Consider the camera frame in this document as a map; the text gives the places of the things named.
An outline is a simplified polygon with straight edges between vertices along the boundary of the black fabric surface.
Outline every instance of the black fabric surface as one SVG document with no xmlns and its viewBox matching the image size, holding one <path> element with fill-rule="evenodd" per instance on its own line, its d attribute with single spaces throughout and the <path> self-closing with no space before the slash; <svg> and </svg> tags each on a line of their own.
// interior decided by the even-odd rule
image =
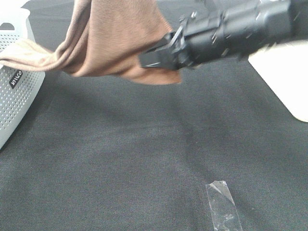
<svg viewBox="0 0 308 231">
<path fill-rule="evenodd" d="M 174 27 L 203 10 L 159 6 Z M 27 4 L 38 43 L 59 45 L 72 7 Z M 308 124 L 245 60 L 182 76 L 145 86 L 47 72 L 0 153 L 0 230 L 212 231 L 205 185 L 225 180 L 244 231 L 307 231 Z"/>
</svg>

